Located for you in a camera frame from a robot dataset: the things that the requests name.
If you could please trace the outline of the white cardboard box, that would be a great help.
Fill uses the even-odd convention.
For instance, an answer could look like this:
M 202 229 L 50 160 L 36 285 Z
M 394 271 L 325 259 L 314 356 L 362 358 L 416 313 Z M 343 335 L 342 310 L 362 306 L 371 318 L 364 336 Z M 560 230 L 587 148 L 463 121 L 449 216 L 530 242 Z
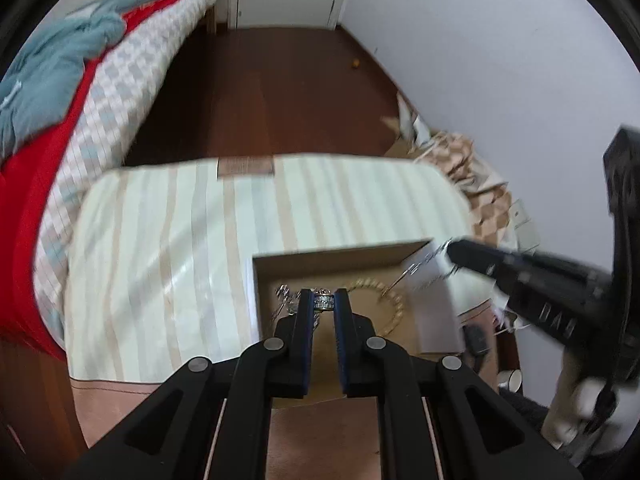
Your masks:
M 287 252 L 250 260 L 250 320 L 260 339 L 297 307 L 303 289 L 348 292 L 352 312 L 412 356 L 439 358 L 463 351 L 454 279 L 442 245 L 413 240 Z

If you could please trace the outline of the teal blanket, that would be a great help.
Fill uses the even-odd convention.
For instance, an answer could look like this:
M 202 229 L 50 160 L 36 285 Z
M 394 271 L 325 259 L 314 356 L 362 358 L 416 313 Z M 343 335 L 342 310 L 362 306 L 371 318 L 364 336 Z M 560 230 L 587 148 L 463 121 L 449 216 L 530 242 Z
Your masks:
M 122 14 L 155 0 L 96 0 L 27 40 L 1 81 L 1 158 L 7 159 L 70 110 L 95 60 L 125 36 Z

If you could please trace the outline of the red blanket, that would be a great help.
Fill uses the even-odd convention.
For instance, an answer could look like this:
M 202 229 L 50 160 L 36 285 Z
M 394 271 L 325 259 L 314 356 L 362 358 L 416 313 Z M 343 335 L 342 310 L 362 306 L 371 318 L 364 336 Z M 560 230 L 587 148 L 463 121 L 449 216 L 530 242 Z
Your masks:
M 66 358 L 65 348 L 54 350 L 34 296 L 36 238 L 55 168 L 70 140 L 96 66 L 114 47 L 86 63 L 62 122 L 41 131 L 1 165 L 1 337 L 60 361 Z

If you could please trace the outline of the black smartwatch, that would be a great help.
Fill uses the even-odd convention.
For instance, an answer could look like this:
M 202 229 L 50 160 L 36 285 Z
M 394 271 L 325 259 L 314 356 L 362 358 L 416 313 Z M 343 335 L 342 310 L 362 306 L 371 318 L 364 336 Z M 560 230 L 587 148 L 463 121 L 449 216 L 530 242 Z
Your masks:
M 466 324 L 462 327 L 466 352 L 474 359 L 484 359 L 490 351 L 485 331 L 478 324 Z

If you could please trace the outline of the checkered beige cloth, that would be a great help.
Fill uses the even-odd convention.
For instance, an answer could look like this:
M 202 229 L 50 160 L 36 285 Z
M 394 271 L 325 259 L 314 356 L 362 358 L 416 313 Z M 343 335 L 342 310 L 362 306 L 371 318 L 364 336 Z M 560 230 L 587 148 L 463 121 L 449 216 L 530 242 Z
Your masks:
M 418 149 L 416 159 L 437 167 L 466 197 L 475 238 L 494 247 L 503 242 L 511 224 L 512 194 L 506 179 L 476 154 L 470 138 L 439 131 Z

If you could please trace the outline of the white power strip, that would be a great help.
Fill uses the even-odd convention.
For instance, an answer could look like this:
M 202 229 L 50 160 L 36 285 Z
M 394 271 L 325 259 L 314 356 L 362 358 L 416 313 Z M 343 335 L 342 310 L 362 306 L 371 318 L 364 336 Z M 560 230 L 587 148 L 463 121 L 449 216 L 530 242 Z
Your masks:
M 534 252 L 540 246 L 540 237 L 536 224 L 521 200 L 510 207 L 510 220 L 520 252 Z

